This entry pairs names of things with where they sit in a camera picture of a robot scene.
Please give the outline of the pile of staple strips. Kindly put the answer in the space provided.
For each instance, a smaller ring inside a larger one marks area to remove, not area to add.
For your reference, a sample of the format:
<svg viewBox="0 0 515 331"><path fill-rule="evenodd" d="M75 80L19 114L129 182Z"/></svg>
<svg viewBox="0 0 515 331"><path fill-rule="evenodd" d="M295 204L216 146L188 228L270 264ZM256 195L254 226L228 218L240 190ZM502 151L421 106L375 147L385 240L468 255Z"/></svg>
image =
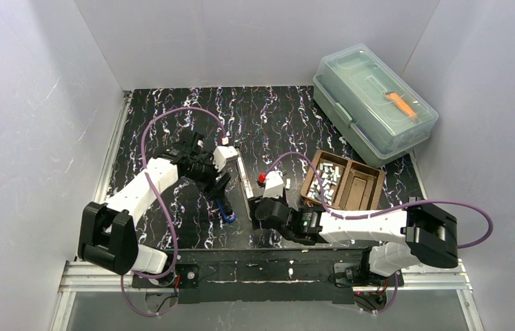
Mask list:
<svg viewBox="0 0 515 331"><path fill-rule="evenodd" d="M329 161L322 161L317 168L321 181L313 177L308 187L306 197L326 202L328 205L334 203L336 194L339 191L339 183L343 176L343 167Z"/></svg>

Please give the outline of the clear plastic storage box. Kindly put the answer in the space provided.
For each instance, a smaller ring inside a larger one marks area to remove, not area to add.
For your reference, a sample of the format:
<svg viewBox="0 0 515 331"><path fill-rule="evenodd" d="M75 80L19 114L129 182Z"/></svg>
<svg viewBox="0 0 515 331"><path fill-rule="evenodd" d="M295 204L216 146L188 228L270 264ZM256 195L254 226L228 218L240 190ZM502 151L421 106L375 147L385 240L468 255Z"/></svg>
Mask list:
<svg viewBox="0 0 515 331"><path fill-rule="evenodd" d="M430 137L438 113L367 46L321 59L314 100L367 165L384 166ZM395 92L417 113L407 118L385 92Z"/></svg>

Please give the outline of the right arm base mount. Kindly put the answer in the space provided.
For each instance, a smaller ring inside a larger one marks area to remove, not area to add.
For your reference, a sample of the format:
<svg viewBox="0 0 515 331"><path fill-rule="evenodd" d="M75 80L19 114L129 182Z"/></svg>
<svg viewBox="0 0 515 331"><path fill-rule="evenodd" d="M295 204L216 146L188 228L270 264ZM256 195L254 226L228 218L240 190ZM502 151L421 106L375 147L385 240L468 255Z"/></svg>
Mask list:
<svg viewBox="0 0 515 331"><path fill-rule="evenodd" d="M377 315L389 308L405 282L401 271L391 276L372 274L363 264L335 263L327 280L337 288L353 290L360 311Z"/></svg>

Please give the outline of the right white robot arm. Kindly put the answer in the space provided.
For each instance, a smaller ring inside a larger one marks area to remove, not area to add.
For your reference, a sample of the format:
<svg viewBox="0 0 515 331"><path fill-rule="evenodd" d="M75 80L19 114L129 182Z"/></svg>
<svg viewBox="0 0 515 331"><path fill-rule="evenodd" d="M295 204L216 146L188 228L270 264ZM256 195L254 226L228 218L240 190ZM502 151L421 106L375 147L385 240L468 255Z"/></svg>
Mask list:
<svg viewBox="0 0 515 331"><path fill-rule="evenodd" d="M325 210L321 206L294 209L281 199L249 199L254 229L277 231L302 245L341 241L374 241L347 276L372 283L412 265L452 269L458 265L457 220L433 203L419 201L387 211Z"/></svg>

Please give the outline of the orange handled tool in box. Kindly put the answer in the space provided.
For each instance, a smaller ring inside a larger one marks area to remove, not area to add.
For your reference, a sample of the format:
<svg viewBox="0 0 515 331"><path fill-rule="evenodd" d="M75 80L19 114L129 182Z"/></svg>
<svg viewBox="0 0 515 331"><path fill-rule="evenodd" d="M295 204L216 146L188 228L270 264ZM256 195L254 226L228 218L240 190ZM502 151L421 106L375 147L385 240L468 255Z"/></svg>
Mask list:
<svg viewBox="0 0 515 331"><path fill-rule="evenodd" d="M385 99L391 101L407 118L417 120L417 113L403 100L403 98L395 92L385 92Z"/></svg>

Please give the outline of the black marbled mat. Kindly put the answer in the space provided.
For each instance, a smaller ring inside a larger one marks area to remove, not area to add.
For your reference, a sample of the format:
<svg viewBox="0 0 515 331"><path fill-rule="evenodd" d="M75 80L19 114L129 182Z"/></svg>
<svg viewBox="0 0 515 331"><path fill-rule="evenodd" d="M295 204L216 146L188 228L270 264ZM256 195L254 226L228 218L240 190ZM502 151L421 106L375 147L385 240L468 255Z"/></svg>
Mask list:
<svg viewBox="0 0 515 331"><path fill-rule="evenodd" d="M251 183L283 155L278 170L290 182L287 198L293 207L302 201L301 188L308 169L302 155L312 158L323 150L360 160L315 104L311 86L137 89L128 96L120 133L114 139L116 153L108 167L102 199L117 193L140 171L141 135L149 121L154 121L154 127L147 138L148 157L157 156L186 130L201 133L208 147L213 148L221 133L219 123L240 149ZM163 193L179 248L291 248L293 243L277 232L252 229L236 164L228 168L232 179L227 196L236 214L232 223L225 223L218 206L207 201L187 179Z"/></svg>

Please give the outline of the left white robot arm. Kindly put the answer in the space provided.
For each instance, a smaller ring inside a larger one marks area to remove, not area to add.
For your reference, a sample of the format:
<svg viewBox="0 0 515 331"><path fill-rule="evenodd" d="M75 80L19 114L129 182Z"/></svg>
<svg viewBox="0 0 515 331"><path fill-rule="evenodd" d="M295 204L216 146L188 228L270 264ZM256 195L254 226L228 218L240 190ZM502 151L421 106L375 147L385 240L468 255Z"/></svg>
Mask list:
<svg viewBox="0 0 515 331"><path fill-rule="evenodd" d="M205 198L217 204L223 220L233 222L235 214L225 195L231 176L225 167L238 157L235 147L226 144L212 152L205 150L203 135L197 132L182 138L150 159L118 193L103 203L90 202L83 209L78 257L118 275L165 272L168 255L139 244L137 222L157 196L181 178L195 182Z"/></svg>

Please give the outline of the brown wooden tray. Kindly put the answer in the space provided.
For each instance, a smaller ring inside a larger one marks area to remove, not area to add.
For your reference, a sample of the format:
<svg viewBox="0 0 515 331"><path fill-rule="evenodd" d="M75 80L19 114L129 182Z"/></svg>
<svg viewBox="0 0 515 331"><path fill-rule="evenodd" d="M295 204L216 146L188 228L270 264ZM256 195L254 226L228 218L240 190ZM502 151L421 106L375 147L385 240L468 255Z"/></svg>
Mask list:
<svg viewBox="0 0 515 331"><path fill-rule="evenodd" d="M378 208L385 180L384 171L330 152L317 150L312 160L316 171L322 161L329 161L343 167L339 191L334 203L328 205L330 208L335 210L376 210ZM323 201L306 197L314 176L314 171L308 170L301 189L301 197L305 205L320 205Z"/></svg>

